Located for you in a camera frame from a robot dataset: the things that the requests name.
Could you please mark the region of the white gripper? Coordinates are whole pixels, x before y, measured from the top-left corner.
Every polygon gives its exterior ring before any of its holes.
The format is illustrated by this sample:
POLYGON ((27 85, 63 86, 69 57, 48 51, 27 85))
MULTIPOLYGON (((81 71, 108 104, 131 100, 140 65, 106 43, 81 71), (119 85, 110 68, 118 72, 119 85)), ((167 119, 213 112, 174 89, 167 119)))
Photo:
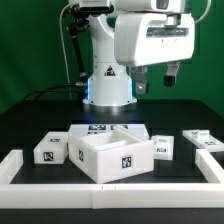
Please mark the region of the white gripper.
POLYGON ((168 62, 164 85, 173 87, 180 68, 178 60, 192 56, 194 38, 190 14, 181 14, 180 19, 161 13, 121 14, 115 23, 114 56, 118 64, 132 67, 135 93, 147 94, 147 68, 135 66, 168 62))

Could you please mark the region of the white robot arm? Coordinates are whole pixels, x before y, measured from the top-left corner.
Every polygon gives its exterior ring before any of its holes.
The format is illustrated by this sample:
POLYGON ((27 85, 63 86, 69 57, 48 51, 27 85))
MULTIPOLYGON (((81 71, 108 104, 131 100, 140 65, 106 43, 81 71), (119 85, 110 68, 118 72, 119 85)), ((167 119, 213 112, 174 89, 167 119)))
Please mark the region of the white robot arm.
POLYGON ((168 66, 164 84, 172 87, 180 62, 194 51, 195 22, 190 0, 68 0, 77 30, 89 28, 93 74, 83 104, 118 112, 148 92, 145 73, 168 66))

